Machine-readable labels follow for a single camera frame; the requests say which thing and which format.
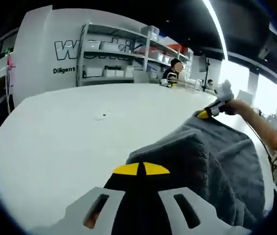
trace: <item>white table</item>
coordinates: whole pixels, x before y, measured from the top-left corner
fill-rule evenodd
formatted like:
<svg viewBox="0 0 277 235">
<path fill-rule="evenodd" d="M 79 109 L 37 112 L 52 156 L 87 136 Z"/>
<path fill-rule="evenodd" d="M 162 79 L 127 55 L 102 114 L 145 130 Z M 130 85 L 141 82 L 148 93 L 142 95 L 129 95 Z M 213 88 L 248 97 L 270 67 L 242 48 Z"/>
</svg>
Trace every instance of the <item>white table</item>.
<svg viewBox="0 0 277 235">
<path fill-rule="evenodd" d="M 0 128 L 0 200 L 24 229 L 49 226 L 69 204 L 104 186 L 130 152 L 164 137 L 215 99 L 156 84 L 87 86 L 28 98 Z M 217 119 L 253 140 L 270 208 L 273 179 L 261 142 L 241 117 Z"/>
</svg>

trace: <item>person with dark hair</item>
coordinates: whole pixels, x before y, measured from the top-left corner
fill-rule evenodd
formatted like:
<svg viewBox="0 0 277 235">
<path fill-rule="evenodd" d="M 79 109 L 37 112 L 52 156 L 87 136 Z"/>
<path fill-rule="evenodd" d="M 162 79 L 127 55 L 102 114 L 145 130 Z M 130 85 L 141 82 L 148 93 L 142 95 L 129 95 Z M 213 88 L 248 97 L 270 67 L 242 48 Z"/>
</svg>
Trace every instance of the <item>person with dark hair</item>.
<svg viewBox="0 0 277 235">
<path fill-rule="evenodd" d="M 160 80 L 160 84 L 171 87 L 173 83 L 177 83 L 173 82 L 172 80 L 177 80 L 179 78 L 179 73 L 183 69 L 183 64 L 178 59 L 171 60 L 170 64 L 171 67 L 163 73 L 162 79 Z"/>
<path fill-rule="evenodd" d="M 162 78 L 163 79 L 169 79 L 173 78 L 173 79 L 178 79 L 179 77 L 179 73 L 182 71 L 183 69 L 183 65 L 182 62 L 178 59 L 173 59 L 170 62 L 171 67 L 168 68 L 164 73 Z"/>
<path fill-rule="evenodd" d="M 206 89 L 212 90 L 213 91 L 213 81 L 209 79 L 206 84 Z"/>
</svg>

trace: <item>ceiling light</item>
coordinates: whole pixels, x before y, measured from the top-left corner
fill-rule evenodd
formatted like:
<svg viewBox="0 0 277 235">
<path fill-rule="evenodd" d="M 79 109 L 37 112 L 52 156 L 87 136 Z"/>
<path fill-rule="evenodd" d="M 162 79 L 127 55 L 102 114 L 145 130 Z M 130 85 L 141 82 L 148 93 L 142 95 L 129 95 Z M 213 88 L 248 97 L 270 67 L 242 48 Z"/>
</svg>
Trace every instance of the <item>ceiling light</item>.
<svg viewBox="0 0 277 235">
<path fill-rule="evenodd" d="M 226 41 L 225 41 L 225 38 L 223 36 L 223 32 L 222 32 L 222 29 L 221 29 L 221 25 L 218 21 L 218 17 L 215 13 L 215 11 L 213 10 L 212 8 L 212 5 L 210 3 L 209 0 L 202 0 L 203 3 L 205 4 L 206 8 L 208 9 L 211 17 L 212 17 L 212 20 L 217 28 L 217 31 L 218 31 L 218 34 L 219 34 L 219 38 L 220 38 L 220 41 L 221 41 L 221 45 L 222 45 L 222 50 L 223 50 L 223 53 L 225 55 L 225 60 L 228 60 L 228 52 L 227 52 L 227 47 L 226 47 Z"/>
</svg>

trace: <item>gray towel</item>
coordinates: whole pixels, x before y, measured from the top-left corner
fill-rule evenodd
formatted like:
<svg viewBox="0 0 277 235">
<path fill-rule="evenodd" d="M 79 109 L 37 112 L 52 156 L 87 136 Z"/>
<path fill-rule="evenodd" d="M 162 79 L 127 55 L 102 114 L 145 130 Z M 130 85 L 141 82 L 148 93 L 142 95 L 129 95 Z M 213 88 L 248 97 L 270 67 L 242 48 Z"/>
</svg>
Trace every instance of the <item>gray towel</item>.
<svg viewBox="0 0 277 235">
<path fill-rule="evenodd" d="M 139 161 L 165 166 L 232 226 L 252 229 L 263 217 L 264 183 L 252 140 L 213 118 L 192 116 L 160 141 L 132 152 L 127 164 Z"/>
</svg>

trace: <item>window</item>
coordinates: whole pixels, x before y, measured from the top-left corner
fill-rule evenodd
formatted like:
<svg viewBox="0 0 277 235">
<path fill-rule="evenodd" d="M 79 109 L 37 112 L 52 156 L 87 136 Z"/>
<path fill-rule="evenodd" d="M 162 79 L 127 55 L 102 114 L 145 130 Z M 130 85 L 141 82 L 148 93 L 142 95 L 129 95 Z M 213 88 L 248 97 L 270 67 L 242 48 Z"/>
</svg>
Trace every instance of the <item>window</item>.
<svg viewBox="0 0 277 235">
<path fill-rule="evenodd" d="M 223 83 L 226 79 L 231 82 L 231 89 L 234 97 L 237 97 L 240 90 L 247 92 L 250 70 L 236 63 L 223 60 L 218 83 Z"/>
<path fill-rule="evenodd" d="M 277 112 L 277 85 L 261 74 L 258 77 L 254 106 L 266 116 Z"/>
</svg>

